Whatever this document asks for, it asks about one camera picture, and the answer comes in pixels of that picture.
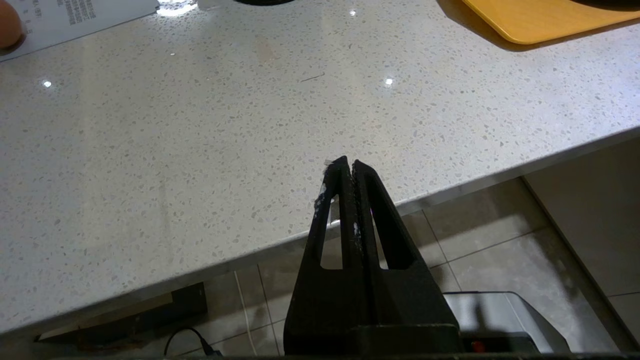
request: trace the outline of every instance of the red button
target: red button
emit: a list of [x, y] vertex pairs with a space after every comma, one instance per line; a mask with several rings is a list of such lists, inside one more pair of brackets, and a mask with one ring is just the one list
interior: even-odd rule
[[474, 349], [474, 352], [486, 352], [482, 341], [473, 341], [471, 347]]

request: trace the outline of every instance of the yellow cutting board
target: yellow cutting board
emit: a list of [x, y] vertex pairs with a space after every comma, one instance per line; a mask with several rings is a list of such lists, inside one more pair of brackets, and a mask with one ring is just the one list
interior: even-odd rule
[[505, 39], [535, 44], [640, 18], [640, 11], [595, 8], [572, 0], [463, 0]]

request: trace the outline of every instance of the white speckled countertop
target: white speckled countertop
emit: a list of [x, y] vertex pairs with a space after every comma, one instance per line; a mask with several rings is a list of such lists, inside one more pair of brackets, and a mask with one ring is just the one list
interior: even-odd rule
[[435, 1], [172, 1], [0, 63], [0, 334], [302, 236], [343, 154], [411, 202], [639, 126], [638, 24], [514, 52]]

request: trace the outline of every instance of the egg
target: egg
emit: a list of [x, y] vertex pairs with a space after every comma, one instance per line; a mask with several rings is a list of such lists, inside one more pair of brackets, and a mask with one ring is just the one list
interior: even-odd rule
[[18, 13], [6, 0], [0, 0], [0, 49], [17, 43], [21, 36], [22, 24]]

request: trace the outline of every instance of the paper sheet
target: paper sheet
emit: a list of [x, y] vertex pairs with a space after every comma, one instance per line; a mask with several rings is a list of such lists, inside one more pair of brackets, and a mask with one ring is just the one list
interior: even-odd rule
[[9, 60], [154, 13], [157, 0], [8, 0], [27, 35]]

